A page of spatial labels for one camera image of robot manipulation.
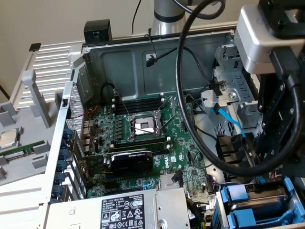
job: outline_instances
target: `white wall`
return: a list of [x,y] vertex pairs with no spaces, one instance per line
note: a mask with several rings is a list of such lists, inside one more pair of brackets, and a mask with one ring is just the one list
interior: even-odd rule
[[[258,0],[227,0],[224,13],[214,21],[236,21],[243,4]],[[30,44],[54,44],[83,40],[86,21],[110,19],[113,37],[131,34],[138,0],[0,0],[0,84],[11,94]],[[142,0],[134,24],[144,33],[153,21],[153,0]],[[0,102],[5,97],[0,95]]]

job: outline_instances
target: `power supply label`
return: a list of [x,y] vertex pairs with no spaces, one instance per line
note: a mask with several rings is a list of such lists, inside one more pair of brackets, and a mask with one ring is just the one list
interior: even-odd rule
[[102,200],[101,229],[144,229],[144,195]]

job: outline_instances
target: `warning label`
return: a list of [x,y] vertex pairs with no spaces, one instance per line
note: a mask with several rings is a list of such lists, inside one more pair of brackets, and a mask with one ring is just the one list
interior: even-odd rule
[[144,197],[102,200],[101,229],[144,229]]

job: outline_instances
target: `motherboard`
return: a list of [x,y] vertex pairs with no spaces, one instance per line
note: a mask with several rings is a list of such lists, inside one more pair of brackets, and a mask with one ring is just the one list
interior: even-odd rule
[[185,127],[175,95],[137,103],[96,106],[85,117],[86,156],[80,164],[90,177],[87,197],[183,187],[193,201],[209,202],[203,155]]

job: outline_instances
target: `green circuit board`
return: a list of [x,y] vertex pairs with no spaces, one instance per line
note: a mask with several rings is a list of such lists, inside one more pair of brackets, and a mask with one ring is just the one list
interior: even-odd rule
[[[137,148],[152,152],[166,151],[166,153],[153,156],[153,170],[147,172],[144,176],[121,177],[113,174],[102,174],[100,172],[100,164],[103,157],[111,154],[111,141],[116,140],[119,143],[129,141],[127,139],[130,134],[129,121],[127,120],[128,115],[113,116],[110,106],[98,107],[97,111],[92,114],[91,120],[94,120],[99,125],[94,137],[99,138],[101,136],[103,145],[98,146],[98,151],[96,147],[91,145],[88,156],[84,158],[93,174],[91,177],[93,186],[88,190],[88,198],[116,194],[128,190],[158,188],[160,185],[160,176],[167,174],[174,175],[180,169],[183,172],[183,187],[185,192],[194,201],[208,202],[209,195],[207,191],[203,191],[203,183],[206,182],[205,170],[195,168],[189,157],[189,155],[192,157],[196,155],[198,152],[197,146],[183,126],[178,101],[174,94],[172,96],[171,100],[161,110],[162,124],[166,123],[166,121],[175,115],[174,119],[163,130],[163,133],[166,133],[166,136],[171,138],[170,149],[166,149],[168,143],[165,138],[165,143],[141,145],[130,149]],[[144,112],[141,115],[149,116],[151,113]],[[115,132],[117,132],[118,128],[122,130],[120,140],[116,139]],[[204,161],[200,154],[197,154],[194,163],[198,167],[204,166]]]

